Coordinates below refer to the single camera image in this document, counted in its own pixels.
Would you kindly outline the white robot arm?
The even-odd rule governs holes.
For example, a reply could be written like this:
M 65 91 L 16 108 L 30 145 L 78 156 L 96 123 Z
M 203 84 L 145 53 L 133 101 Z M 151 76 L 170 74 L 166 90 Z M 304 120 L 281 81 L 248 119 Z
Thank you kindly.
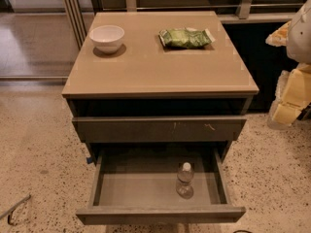
M 287 57 L 298 63 L 290 72 L 281 72 L 269 111 L 268 125 L 285 129 L 311 103 L 311 0 L 265 42 L 274 47 L 285 46 Z

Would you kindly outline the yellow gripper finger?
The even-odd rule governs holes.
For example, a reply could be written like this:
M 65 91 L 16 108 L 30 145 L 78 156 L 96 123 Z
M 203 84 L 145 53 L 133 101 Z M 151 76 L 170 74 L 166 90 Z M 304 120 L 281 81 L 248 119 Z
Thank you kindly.
M 276 110 L 272 114 L 272 120 L 291 125 L 310 103 L 311 65 L 299 63 L 289 74 Z
M 287 44 L 289 26 L 290 22 L 288 21 L 270 34 L 265 42 L 273 47 L 284 47 Z

